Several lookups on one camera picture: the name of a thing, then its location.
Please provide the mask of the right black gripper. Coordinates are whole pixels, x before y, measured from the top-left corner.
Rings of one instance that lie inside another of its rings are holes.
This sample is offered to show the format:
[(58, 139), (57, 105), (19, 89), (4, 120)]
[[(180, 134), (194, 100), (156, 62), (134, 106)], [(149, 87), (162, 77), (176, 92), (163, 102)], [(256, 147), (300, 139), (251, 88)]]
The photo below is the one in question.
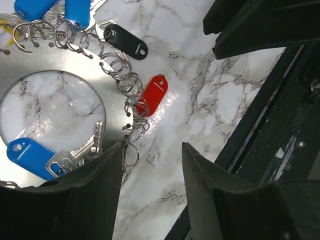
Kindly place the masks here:
[(217, 59), (320, 41), (318, 0), (216, 0), (203, 19)]

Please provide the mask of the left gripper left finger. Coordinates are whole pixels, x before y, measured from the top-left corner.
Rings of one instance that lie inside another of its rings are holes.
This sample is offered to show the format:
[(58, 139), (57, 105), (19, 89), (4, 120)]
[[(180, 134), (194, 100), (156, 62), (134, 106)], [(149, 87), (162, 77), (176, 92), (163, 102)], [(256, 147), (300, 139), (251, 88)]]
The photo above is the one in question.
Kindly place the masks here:
[(42, 185), (0, 189), (3, 240), (110, 240), (123, 178), (123, 143)]

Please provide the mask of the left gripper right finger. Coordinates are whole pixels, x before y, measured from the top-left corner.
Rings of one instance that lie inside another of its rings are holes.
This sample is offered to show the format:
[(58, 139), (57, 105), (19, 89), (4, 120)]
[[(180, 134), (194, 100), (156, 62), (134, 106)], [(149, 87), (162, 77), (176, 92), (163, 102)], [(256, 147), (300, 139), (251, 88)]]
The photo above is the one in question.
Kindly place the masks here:
[(195, 240), (317, 240), (320, 183), (256, 185), (181, 146), (192, 238)]

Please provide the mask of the yellow key tag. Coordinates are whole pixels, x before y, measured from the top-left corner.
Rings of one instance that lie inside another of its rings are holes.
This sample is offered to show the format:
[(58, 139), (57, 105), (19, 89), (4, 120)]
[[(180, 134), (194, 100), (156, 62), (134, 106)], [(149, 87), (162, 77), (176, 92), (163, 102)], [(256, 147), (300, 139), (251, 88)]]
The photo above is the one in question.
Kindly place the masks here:
[(11, 24), (4, 19), (0, 20), (0, 48), (4, 49), (7, 46), (15, 43), (13, 38), (13, 28)]

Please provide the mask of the red key tag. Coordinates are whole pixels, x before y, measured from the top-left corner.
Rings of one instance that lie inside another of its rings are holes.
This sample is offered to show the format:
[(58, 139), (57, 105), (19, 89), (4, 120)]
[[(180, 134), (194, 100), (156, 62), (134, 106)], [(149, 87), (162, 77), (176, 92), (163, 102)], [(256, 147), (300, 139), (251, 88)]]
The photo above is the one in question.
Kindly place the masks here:
[(168, 82), (164, 75), (154, 76), (143, 91), (136, 104), (136, 110), (142, 117), (150, 117), (155, 113), (168, 90)]

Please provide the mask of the blue key tag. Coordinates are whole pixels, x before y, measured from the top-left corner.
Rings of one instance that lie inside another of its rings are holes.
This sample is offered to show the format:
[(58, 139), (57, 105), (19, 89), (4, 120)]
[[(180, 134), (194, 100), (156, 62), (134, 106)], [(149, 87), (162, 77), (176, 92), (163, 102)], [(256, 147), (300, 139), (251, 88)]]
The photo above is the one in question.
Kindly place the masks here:
[(46, 164), (55, 153), (31, 138), (23, 137), (11, 141), (7, 146), (6, 155), (11, 162), (43, 180), (50, 181), (56, 178), (46, 169)]
[(15, 0), (14, 10), (24, 20), (32, 22), (41, 19), (57, 0)]
[(90, 23), (91, 0), (65, 0), (64, 15), (71, 23), (86, 28)]

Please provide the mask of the metal disc with keyrings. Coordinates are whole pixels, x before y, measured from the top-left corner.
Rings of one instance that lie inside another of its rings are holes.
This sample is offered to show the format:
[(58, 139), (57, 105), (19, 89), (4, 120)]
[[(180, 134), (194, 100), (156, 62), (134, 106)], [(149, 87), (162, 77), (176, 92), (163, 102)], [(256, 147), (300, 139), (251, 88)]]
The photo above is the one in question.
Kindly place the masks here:
[(0, 49), (0, 186), (46, 181), (8, 159), (9, 143), (19, 138), (55, 153), (45, 167), (56, 177), (118, 141), (124, 169), (136, 166), (136, 142), (149, 123), (136, 108), (145, 86), (124, 53), (63, 18), (56, 24), (16, 14), (0, 19), (10, 23), (14, 39)]

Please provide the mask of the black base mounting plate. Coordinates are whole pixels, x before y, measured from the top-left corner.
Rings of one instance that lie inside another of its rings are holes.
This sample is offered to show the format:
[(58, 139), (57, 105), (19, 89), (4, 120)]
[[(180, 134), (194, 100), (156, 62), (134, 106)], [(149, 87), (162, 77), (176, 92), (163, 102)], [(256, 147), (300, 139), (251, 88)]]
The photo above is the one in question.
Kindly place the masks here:
[[(320, 182), (319, 45), (284, 51), (211, 162), (258, 186), (273, 181)], [(194, 240), (188, 204), (167, 239)]]

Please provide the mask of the black key tag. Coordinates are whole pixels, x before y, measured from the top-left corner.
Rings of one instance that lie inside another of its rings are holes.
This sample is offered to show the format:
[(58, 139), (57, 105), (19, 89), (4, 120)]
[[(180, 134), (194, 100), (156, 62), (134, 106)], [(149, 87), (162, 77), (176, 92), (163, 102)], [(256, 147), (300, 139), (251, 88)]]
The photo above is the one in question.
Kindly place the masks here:
[(111, 23), (107, 25), (103, 34), (104, 39), (109, 44), (135, 60), (144, 60), (149, 53), (149, 48), (143, 40), (118, 24)]

